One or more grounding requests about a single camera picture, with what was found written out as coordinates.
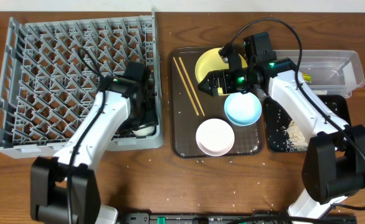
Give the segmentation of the light blue bowl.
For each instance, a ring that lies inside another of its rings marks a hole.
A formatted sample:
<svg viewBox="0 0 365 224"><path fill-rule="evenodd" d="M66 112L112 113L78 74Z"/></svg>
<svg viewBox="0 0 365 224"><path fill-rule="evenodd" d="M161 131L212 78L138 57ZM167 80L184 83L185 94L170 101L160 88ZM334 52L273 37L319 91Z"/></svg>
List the light blue bowl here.
<svg viewBox="0 0 365 224"><path fill-rule="evenodd" d="M227 119L236 126L250 126L262 115L262 104L253 93L233 93L224 102Z"/></svg>

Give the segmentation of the white green cup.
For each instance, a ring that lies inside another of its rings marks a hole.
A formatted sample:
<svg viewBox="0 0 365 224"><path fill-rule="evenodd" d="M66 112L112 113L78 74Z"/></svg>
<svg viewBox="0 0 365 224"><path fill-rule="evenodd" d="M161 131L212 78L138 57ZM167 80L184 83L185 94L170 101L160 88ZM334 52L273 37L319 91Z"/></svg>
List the white green cup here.
<svg viewBox="0 0 365 224"><path fill-rule="evenodd" d="M139 130L132 130L131 132L138 138L143 138L146 136L151 136L155 131L155 126L148 126L145 128L141 128Z"/></svg>

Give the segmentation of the yellow green wrapper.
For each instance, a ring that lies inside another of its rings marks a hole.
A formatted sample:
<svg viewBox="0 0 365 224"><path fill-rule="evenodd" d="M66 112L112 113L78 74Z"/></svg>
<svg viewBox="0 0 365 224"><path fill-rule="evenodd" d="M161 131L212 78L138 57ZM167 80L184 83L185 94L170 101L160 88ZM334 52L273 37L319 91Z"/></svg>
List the yellow green wrapper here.
<svg viewBox="0 0 365 224"><path fill-rule="evenodd" d="M302 75L304 81L306 81L307 83L312 83L312 77L310 75L308 75L306 73L302 73L301 75Z"/></svg>

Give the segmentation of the pink white bowl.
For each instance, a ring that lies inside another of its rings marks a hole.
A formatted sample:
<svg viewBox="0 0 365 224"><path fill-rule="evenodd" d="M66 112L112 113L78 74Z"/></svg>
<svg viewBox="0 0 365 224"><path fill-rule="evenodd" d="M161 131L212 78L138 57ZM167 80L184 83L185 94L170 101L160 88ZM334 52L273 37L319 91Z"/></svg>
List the pink white bowl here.
<svg viewBox="0 0 365 224"><path fill-rule="evenodd" d="M201 123L196 131L196 143L208 156L223 156L235 143L232 127L222 119L208 119Z"/></svg>

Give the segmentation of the white paper napkin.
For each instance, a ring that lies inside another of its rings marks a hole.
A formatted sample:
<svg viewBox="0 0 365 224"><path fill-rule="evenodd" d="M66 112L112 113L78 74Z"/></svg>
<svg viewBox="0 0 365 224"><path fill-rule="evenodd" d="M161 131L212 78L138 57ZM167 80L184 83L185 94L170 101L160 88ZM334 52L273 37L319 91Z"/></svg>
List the white paper napkin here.
<svg viewBox="0 0 365 224"><path fill-rule="evenodd" d="M356 86L356 77L354 73L354 68L352 62L349 62L345 65L342 69L343 77L344 77L344 84L346 87L349 86Z"/></svg>

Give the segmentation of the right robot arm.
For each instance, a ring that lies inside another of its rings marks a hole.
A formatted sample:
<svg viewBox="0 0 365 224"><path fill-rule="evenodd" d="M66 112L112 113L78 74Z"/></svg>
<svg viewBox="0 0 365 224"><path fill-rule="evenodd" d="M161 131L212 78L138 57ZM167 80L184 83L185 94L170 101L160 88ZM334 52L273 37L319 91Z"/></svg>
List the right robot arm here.
<svg viewBox="0 0 365 224"><path fill-rule="evenodd" d="M259 88L278 103L307 141L304 189L289 206L299 222L321 218L365 189L365 127L351 126L307 85L300 61L281 58L267 33L244 40L245 56L231 44L204 52L196 62L198 89L210 96L244 96Z"/></svg>

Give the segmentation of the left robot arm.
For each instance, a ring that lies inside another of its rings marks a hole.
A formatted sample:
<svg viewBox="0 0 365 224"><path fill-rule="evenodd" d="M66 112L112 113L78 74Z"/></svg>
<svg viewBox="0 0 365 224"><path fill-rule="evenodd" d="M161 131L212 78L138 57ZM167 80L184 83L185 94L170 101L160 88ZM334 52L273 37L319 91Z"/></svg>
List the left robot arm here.
<svg viewBox="0 0 365 224"><path fill-rule="evenodd" d="M122 75L100 77L88 115L52 158L31 167L31 218L43 223L116 223L117 209L101 203L95 171L118 129L143 138L158 122L150 107L149 68L129 62Z"/></svg>

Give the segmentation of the black waste tray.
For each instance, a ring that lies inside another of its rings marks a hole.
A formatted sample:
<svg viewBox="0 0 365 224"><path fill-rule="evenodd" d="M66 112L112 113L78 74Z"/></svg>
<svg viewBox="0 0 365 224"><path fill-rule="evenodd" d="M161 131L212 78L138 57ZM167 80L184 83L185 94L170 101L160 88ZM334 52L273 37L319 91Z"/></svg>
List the black waste tray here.
<svg viewBox="0 0 365 224"><path fill-rule="evenodd" d="M347 102L342 96L320 95L320 99L332 112L351 125ZM285 130L290 121L292 121L291 117L289 117L287 112L271 98L265 99L263 113L265 116L268 148L273 152L290 152L287 150L286 146L287 137L285 136Z"/></svg>

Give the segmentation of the rice food waste pile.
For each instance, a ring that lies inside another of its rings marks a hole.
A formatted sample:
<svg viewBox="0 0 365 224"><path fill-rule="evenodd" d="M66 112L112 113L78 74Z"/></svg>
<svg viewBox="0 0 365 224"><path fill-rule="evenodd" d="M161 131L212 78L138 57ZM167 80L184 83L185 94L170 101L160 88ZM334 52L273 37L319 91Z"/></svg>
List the rice food waste pile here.
<svg viewBox="0 0 365 224"><path fill-rule="evenodd" d="M287 129L285 130L285 136L287 137L286 146L288 151L295 152L307 150L308 143L294 121L290 121Z"/></svg>

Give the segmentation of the grey dishwasher rack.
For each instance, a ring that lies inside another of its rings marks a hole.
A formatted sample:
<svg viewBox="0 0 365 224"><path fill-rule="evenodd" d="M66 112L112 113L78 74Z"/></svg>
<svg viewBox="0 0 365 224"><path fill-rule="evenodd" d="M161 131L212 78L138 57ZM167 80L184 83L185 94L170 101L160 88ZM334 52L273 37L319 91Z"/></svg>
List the grey dishwasher rack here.
<svg viewBox="0 0 365 224"><path fill-rule="evenodd" d="M92 59L104 75L121 75L132 61L150 70L153 131L137 137L131 128L118 130L109 150L161 147L157 31L154 14L26 24L10 18L0 75L0 152L20 159L62 148L95 99L99 79L84 66Z"/></svg>

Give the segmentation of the yellow plate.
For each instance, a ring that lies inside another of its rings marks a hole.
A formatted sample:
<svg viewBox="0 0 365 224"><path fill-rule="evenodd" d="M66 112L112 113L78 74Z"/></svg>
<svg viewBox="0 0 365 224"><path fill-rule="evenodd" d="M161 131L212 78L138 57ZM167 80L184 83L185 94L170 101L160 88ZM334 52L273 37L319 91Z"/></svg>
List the yellow plate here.
<svg viewBox="0 0 365 224"><path fill-rule="evenodd" d="M212 82L210 96L245 93L248 90L248 65L236 51L232 54L232 63L225 62L219 55L220 48L204 52L196 62L195 74L198 84L205 78Z"/></svg>

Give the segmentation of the brown serving tray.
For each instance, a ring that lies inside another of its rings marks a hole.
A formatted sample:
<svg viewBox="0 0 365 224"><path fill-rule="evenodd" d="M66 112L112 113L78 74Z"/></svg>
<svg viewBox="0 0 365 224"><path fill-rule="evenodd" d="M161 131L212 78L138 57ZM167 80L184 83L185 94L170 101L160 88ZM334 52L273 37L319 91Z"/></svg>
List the brown serving tray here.
<svg viewBox="0 0 365 224"><path fill-rule="evenodd" d="M218 118L228 121L224 112L224 102L227 98L224 96L209 96L197 89L197 79L195 66L199 57L210 50L210 47L184 47L178 48L171 52L169 56L169 103L171 110L171 137L174 152L181 158L205 158L207 154L203 153L196 143L196 131L201 123L208 119ZM187 87L192 95L195 105L198 109L199 116L196 116L194 108L185 91L177 68L174 64L173 57L176 58L182 75L187 83ZM197 96L201 102L205 116L202 115L195 97L191 91L186 75L180 64L179 57L182 58L187 72L191 78L192 84L196 90ZM265 146L263 118L250 126L236 126L229 124L235 134L235 143L226 156L243 156L258 154Z"/></svg>

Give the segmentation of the right bamboo chopstick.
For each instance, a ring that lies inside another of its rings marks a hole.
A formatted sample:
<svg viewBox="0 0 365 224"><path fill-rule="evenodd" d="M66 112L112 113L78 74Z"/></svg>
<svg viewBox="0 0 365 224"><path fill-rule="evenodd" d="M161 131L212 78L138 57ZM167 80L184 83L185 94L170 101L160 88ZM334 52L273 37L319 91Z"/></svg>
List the right bamboo chopstick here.
<svg viewBox="0 0 365 224"><path fill-rule="evenodd" d="M197 105L198 105L198 107L199 107L202 115L205 116L205 112L204 112L204 110L202 108L201 102L200 102L200 100L199 100L199 98L197 96L196 90L195 90L195 88L194 88L194 86L192 84L191 78L190 78L190 76L189 76L189 74L187 72L186 66L185 66L185 64L184 64L184 62L183 62L183 60L182 60L181 57L179 57L179 61L180 61L180 64L182 65L182 69L184 70L184 73L186 75L186 79L188 80L189 86L191 87L191 91L192 91L192 93L193 93L193 95L195 97L196 103L197 103Z"/></svg>

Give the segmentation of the clear plastic bin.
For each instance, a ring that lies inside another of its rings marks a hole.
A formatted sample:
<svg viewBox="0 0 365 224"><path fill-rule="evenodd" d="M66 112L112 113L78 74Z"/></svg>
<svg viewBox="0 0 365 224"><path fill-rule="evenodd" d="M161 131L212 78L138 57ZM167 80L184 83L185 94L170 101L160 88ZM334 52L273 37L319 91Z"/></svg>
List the clear plastic bin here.
<svg viewBox="0 0 365 224"><path fill-rule="evenodd" d="M346 87L343 67L352 62L356 86ZM312 77L308 85L317 95L341 95L349 98L352 92L365 85L363 67L357 52L353 50L304 50L300 72Z"/></svg>

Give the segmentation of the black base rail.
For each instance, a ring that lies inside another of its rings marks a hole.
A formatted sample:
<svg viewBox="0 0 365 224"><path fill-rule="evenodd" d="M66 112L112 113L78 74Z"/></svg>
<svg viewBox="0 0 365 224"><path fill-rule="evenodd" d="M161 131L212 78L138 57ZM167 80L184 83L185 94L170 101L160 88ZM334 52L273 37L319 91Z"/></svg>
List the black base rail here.
<svg viewBox="0 0 365 224"><path fill-rule="evenodd" d="M205 224L222 224L230 223L235 220L241 220L245 218L286 218L286 213L278 212L255 212L249 215L225 215L225 214L150 214L150 213L126 213L119 215L116 219L117 224L194 224L194 223L205 223ZM357 218L353 215L328 215L321 220L333 223L344 223L344 224L355 224ZM303 223L293 222L290 220L256 220L251 222L243 223Z"/></svg>

